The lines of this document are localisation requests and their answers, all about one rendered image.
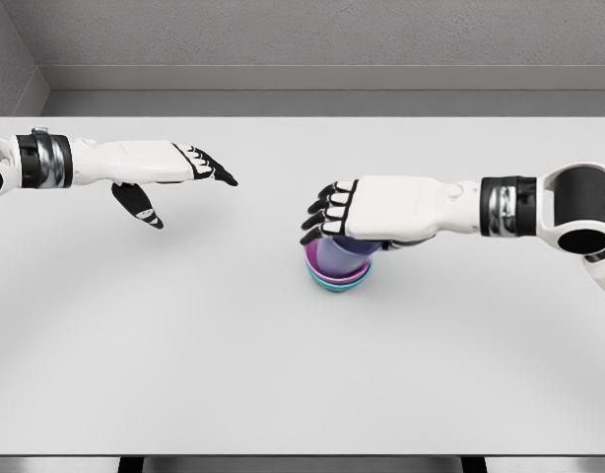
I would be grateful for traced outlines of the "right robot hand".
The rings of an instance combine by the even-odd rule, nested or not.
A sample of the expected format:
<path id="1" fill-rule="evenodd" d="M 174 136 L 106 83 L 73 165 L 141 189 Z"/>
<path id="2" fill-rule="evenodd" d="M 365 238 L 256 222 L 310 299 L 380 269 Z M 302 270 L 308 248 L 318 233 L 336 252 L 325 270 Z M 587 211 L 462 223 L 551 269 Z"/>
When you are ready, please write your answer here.
<path id="1" fill-rule="evenodd" d="M 428 240 L 439 232 L 432 189 L 409 176 L 367 175 L 330 183 L 307 209 L 300 244 L 351 237 L 379 241 L 389 250 Z"/>

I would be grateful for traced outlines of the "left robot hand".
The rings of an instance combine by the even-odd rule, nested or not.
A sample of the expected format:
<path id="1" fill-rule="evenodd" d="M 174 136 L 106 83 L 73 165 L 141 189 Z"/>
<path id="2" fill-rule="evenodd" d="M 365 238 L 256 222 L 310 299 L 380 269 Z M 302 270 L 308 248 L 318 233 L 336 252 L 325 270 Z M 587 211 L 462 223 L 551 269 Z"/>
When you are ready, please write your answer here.
<path id="1" fill-rule="evenodd" d="M 134 218 L 161 230 L 157 215 L 142 184 L 175 184 L 189 180 L 215 179 L 238 186 L 233 175 L 205 151 L 169 141 L 119 142 L 118 164 L 111 172 L 111 192 Z"/>

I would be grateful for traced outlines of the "lavender blue cup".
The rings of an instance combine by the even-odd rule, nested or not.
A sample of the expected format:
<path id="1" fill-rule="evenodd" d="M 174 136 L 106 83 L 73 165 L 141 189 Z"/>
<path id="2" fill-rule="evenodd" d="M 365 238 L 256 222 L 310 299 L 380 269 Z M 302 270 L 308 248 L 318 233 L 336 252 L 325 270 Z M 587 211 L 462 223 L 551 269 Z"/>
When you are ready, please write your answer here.
<path id="1" fill-rule="evenodd" d="M 370 262 L 371 256 L 380 249 L 379 241 L 348 236 L 322 238 L 316 248 L 317 268 L 322 275 L 346 278 L 360 272 Z"/>

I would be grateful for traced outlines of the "pink bowl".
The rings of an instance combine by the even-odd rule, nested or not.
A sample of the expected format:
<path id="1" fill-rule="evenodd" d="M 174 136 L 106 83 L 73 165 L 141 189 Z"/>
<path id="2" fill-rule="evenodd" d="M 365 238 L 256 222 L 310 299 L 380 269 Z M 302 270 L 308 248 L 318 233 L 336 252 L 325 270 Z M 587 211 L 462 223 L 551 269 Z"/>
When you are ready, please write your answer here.
<path id="1" fill-rule="evenodd" d="M 348 286 L 361 280 L 370 268 L 370 255 L 340 246 L 334 238 L 322 238 L 303 247 L 311 276 L 325 286 Z"/>

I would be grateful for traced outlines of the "teal bowl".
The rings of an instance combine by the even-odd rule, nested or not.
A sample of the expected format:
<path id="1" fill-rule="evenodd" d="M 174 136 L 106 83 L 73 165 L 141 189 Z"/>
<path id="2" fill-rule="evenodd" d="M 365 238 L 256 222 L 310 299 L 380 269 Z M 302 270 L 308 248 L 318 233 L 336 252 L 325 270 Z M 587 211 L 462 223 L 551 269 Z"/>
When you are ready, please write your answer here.
<path id="1" fill-rule="evenodd" d="M 368 276 L 372 269 L 372 262 L 359 268 L 352 275 L 343 278 L 331 278 L 319 273 L 311 264 L 306 264 L 306 269 L 312 280 L 321 288 L 332 293 L 344 293 L 359 286 Z"/>

